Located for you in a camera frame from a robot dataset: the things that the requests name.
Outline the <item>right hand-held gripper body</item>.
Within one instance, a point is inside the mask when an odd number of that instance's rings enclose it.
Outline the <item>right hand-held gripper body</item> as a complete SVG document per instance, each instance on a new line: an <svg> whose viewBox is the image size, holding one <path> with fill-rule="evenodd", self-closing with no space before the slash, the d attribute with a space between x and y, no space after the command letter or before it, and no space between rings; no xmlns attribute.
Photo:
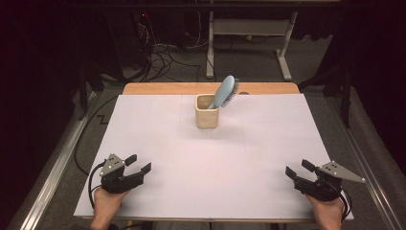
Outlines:
<svg viewBox="0 0 406 230"><path fill-rule="evenodd" d="M341 194L342 180L365 183L366 179L344 168L335 161L316 167L316 180L310 181L297 176L294 188L302 194L312 196L320 201L332 201Z"/></svg>

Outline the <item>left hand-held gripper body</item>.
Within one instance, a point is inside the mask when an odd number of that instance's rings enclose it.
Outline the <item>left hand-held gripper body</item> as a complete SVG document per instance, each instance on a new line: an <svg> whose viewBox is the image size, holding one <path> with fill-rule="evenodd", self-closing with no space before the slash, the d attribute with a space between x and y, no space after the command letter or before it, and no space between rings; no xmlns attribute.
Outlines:
<svg viewBox="0 0 406 230"><path fill-rule="evenodd" d="M144 175L141 172L124 175L125 168L124 160L111 153L105 159L100 172L101 187L110 194L120 194L144 183Z"/></svg>

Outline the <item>beige square cup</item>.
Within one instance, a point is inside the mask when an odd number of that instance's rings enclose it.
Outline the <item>beige square cup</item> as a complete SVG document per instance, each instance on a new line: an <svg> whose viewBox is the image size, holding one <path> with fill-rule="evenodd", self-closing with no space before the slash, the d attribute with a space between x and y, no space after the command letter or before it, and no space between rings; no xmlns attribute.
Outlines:
<svg viewBox="0 0 406 230"><path fill-rule="evenodd" d="M195 120L199 128L216 128L219 108L211 108L214 94L199 94L195 97Z"/></svg>

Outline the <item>light blue hairbrush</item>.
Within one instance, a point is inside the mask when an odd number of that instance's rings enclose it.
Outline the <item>light blue hairbrush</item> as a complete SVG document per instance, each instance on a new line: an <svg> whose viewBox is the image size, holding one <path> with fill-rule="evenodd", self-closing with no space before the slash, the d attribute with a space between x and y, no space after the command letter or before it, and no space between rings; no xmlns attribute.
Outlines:
<svg viewBox="0 0 406 230"><path fill-rule="evenodd" d="M239 79L234 76L228 76L220 84L214 94L214 100L208 106L209 109L226 106L236 95L238 90Z"/></svg>

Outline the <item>person's left hand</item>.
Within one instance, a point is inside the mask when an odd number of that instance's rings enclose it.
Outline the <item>person's left hand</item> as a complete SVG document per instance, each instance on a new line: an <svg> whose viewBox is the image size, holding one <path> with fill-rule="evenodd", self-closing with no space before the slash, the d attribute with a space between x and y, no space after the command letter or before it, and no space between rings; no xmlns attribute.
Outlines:
<svg viewBox="0 0 406 230"><path fill-rule="evenodd" d="M103 188L98 188L94 194L95 207L92 222L111 223L127 194L128 191L120 194L110 194Z"/></svg>

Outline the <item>person's right hand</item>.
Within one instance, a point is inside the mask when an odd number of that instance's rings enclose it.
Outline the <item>person's right hand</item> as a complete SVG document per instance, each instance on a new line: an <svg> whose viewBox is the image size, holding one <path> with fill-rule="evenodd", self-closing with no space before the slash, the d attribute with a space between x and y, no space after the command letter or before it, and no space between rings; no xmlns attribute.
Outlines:
<svg viewBox="0 0 406 230"><path fill-rule="evenodd" d="M314 217L321 230L341 230L344 203L336 198L332 201L320 201L310 195L305 196L313 208Z"/></svg>

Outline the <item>dark metal stand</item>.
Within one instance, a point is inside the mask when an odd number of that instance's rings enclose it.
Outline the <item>dark metal stand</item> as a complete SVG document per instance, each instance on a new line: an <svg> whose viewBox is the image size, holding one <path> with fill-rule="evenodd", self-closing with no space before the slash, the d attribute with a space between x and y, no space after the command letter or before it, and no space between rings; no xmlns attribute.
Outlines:
<svg viewBox="0 0 406 230"><path fill-rule="evenodd" d="M90 85L94 92L102 92L104 84L99 69L92 63L83 62L79 66L79 120L82 121L88 110L87 85Z"/></svg>
<svg viewBox="0 0 406 230"><path fill-rule="evenodd" d="M350 88L351 73L347 64L343 61L334 64L326 71L316 74L314 77L301 82L300 90L310 85L323 85L325 97L341 96L340 117L346 128L350 128Z"/></svg>

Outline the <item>black computer tower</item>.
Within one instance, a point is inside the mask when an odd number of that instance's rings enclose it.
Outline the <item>black computer tower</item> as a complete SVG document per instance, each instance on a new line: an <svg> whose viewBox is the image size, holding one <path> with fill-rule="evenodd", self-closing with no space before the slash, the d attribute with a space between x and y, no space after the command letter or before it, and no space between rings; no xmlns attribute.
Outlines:
<svg viewBox="0 0 406 230"><path fill-rule="evenodd" d="M151 41L145 15L139 11L113 11L107 16L122 67L145 67Z"/></svg>

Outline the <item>aluminium floor rail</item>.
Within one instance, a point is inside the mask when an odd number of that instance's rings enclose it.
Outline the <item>aluminium floor rail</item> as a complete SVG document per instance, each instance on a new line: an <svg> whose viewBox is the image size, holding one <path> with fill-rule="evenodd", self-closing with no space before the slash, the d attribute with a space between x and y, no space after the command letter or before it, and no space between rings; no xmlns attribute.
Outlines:
<svg viewBox="0 0 406 230"><path fill-rule="evenodd" d="M374 207L387 230L406 230L406 176L400 170L358 99L350 103L350 126L340 116L339 101L327 98L350 144L350 154L367 179Z"/></svg>
<svg viewBox="0 0 406 230"><path fill-rule="evenodd" d="M17 230L35 230L38 226L56 193L57 186L79 141L79 136L89 120L89 113L95 108L98 99L99 96L92 92L84 100L88 105L87 110L82 111L81 107L75 110L74 117L62 133L51 159L45 166L47 171L42 171L38 178L39 181L35 182L34 186L37 191L34 193L34 202Z"/></svg>

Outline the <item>white metal desk frame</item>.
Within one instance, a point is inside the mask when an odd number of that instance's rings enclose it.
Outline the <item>white metal desk frame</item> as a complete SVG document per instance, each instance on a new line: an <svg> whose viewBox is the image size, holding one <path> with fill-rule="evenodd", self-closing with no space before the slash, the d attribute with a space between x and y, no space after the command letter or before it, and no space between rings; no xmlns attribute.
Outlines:
<svg viewBox="0 0 406 230"><path fill-rule="evenodd" d="M214 37L216 35L260 35L282 36L283 45L275 51L282 76L286 81L292 81L287 65L285 53L293 33L298 13L292 12L285 20L259 20L259 19L215 19L214 13L209 17L209 39L207 52L206 77L214 77Z"/></svg>

